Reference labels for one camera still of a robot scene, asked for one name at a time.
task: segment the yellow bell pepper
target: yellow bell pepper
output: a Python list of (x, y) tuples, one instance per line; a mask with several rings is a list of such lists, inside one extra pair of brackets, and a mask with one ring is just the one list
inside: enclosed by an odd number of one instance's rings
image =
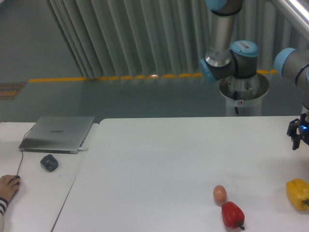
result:
[(294, 179), (287, 182), (286, 194), (296, 209), (309, 209), (309, 184), (306, 181)]

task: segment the striped sleeve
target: striped sleeve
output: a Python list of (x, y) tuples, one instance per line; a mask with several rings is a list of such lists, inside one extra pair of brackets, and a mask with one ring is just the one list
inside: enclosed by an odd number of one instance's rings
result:
[(4, 215), (4, 212), (7, 207), (8, 207), (8, 202), (5, 199), (0, 198), (0, 214)]
[(4, 216), (0, 214), (0, 232), (3, 231), (3, 226), (4, 226)]

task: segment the silver laptop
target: silver laptop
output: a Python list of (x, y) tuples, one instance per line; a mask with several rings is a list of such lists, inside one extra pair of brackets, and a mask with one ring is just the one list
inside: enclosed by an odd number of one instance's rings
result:
[(77, 154), (95, 117), (42, 116), (19, 146), (21, 151)]

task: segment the human hand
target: human hand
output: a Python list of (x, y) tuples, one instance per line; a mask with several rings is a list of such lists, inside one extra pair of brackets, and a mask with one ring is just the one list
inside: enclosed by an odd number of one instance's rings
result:
[(20, 177), (16, 175), (4, 175), (0, 178), (0, 198), (9, 203), (19, 189)]

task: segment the pepper stem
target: pepper stem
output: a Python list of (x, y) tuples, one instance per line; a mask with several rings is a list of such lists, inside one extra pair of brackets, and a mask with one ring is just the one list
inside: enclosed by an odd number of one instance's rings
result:
[(304, 200), (303, 203), (309, 206), (309, 199)]

